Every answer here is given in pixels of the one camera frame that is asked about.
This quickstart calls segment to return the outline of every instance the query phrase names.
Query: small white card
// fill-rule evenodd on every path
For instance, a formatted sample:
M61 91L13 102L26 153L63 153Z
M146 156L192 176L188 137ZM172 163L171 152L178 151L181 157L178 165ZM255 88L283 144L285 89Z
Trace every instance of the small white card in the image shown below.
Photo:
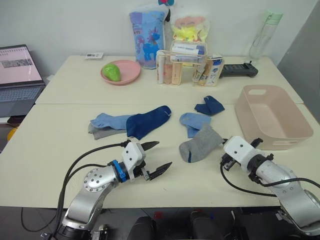
M103 52L88 52L85 55L85 59L102 59L103 56Z

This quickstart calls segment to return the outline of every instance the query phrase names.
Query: laptop trackpad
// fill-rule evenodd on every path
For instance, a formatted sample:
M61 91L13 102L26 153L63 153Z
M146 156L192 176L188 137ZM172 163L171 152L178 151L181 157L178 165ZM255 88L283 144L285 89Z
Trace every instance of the laptop trackpad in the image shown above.
M14 102L1 103L0 104L0 118L10 117L10 111L15 105Z

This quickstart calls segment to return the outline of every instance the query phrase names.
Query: black cable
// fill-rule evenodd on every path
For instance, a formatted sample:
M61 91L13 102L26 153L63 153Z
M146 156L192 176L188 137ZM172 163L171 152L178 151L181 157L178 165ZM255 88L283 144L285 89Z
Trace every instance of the black cable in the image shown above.
M81 169L84 169L84 168L87 168L87 167L99 167L99 168L104 168L106 167L107 165L100 165L100 164L86 164L86 165L83 165L81 167L78 167L76 170L74 170L70 176L68 177L68 182L69 180L77 173L79 172Z
M307 183L310 183L310 184L313 184L315 186L317 186L318 188L320 188L320 184L315 182L315 181L312 181L308 178L303 178L303 177L296 177L296 178L291 178L291 179L287 179L287 180L281 180L281 181L276 181L276 182L272 182L272 183L267 183L267 184L263 184L262 182L260 182L261 186L264 186L264 187L272 187L272 186L275 186L275 185L280 185L280 184L286 184L286 183L291 183L291 182L307 182Z
M239 190L239 191L242 191L242 192L245 192L245 193L248 193L248 194L255 194L255 195L260 195L260 196L266 196L266 197L277 197L276 195L274 194L269 194L269 193L263 193L263 192L257 192L257 191L250 191L250 190L246 190L246 189L243 189L241 187L238 187L236 185L234 185L233 183L231 183L225 173L224 173L224 167L222 165L222 163L220 164L220 172L221 172L221 175L223 177L223 179L233 188Z
M106 165L100 165L100 164L86 164L86 165L83 165L81 167L78 167L76 170L74 170L70 176L68 177L68 182L69 180L77 173L79 172L81 169L84 169L84 168L87 168L87 167L100 167L100 168L104 168L106 167ZM24 218L23 218L23 214L24 214L24 208L22 207L21 208L21 215L20 215L20 218L21 218L21 225L23 227L24 230L26 230L27 232L31 232L31 233L36 233L36 232L40 232L41 230L45 229L46 227L48 227L52 222L53 220L56 218L56 215L57 215L57 212L54 214L53 218L49 221L48 224L46 224L45 226L43 226L42 228L40 229L37 229L37 230L32 230L32 229L28 229L24 223Z
M231 215L232 215L232 218L233 218L232 228L231 228L230 232L228 232L227 234L225 234L223 236L223 239L226 239L226 237L230 236L232 234L233 230L234 230L234 227L236 226L236 216L235 216L235 213L234 213L233 210L231 211Z
M47 223L47 224L46 224L45 226L43 226L42 228L37 229L37 230L33 230L33 229L28 229L28 228L25 226L23 214L24 214L24 208L21 207L21 214L20 214L21 225L22 225L22 227L23 227L24 230L26 230L27 232L30 232L30 233L40 232L41 230L45 229L46 227L49 226L49 224L51 224L51 223L53 222L53 220L56 218L56 215L57 215L57 213L55 213L55 215L54 215L53 218L49 221L49 223Z
M97 147L95 149L92 149L90 151L85 152L84 154L82 154L80 157L78 157L73 164L69 167L64 180L63 180L63 184L62 184L62 188L61 188L61 192L59 195L59 199L58 199L58 206L56 209L56 221L55 221L55 227L54 227L54 232L53 232L53 237L55 237L55 235L57 234L58 230L59 230L59 226L60 226L60 222L61 222L61 218L62 218L62 213L63 213L63 209L64 209L64 201L65 201L65 193L66 193L66 187L67 187L67 183L68 183L68 179L70 176L70 173L72 171L72 169L75 167L75 165L84 157L86 157L89 154L92 154L94 152L103 150L103 149L108 149L108 148L113 148L113 147L126 147L128 144L128 140L125 142L121 142L121 143L116 143L116 144L110 144L110 145L106 145L106 146L101 146L101 147Z

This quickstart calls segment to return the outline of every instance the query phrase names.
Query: white table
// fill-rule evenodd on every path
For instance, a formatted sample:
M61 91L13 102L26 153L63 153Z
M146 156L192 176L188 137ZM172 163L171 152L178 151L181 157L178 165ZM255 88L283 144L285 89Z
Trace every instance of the white table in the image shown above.
M260 60L259 73L254 78L224 77L216 87L193 87L191 76L184 75L182 84L157 84L157 71L141 69L138 79L126 86L106 83L101 68L115 60L135 60L135 57L105 56L102 60L85 60L84 56L69 56L36 104L187 104L201 103L211 95L222 104L236 103L246 85L277 85L284 88L293 101L302 99L268 57ZM242 57L226 57L226 64L242 64Z
M0 154L0 205L56 208L64 175L78 156L127 138L122 133L94 140L87 132L89 121L101 112L117 116L145 113L156 107L159 105L35 105ZM148 170L153 171L171 161L173 164L155 180L146 182L140 177L134 183L121 184L107 196L105 208L279 205L276 198L243 193L224 182L219 171L219 162L224 154L222 148L214 150L200 162L184 162L178 146L188 139L187 130L179 123L179 117L193 112L194 105L170 104L169 107L172 110L170 120L141 142L160 141L159 145L146 152ZM299 177L320 182L320 126L303 104L298 104L298 108L313 128L314 135L291 150L272 151L274 161L290 167ZM211 125L224 138L242 136L232 104L226 104L225 111L213 116ZM120 147L102 150L87 156L77 166L106 164L114 159L121 161L122 151ZM79 191L88 171L81 170L70 181L65 196L66 208ZM234 166L226 175L240 187L268 191L250 181L239 166ZM319 189L310 184L302 185L320 197Z

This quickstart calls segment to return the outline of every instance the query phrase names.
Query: clear plastic organizer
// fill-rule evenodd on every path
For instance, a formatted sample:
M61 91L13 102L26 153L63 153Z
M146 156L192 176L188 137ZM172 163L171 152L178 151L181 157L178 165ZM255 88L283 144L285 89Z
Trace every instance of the clear plastic organizer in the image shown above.
M195 87L215 87L224 67L221 55L207 56L205 63L196 65L192 82Z
M244 138L261 138L263 150L286 150L313 135L306 118L287 92L274 85L248 85L235 105Z
M158 84L180 85L182 78L182 63L172 62L170 51L159 50L156 54L156 69Z
M174 40L170 47L173 63L201 65L206 62L207 44L205 42Z

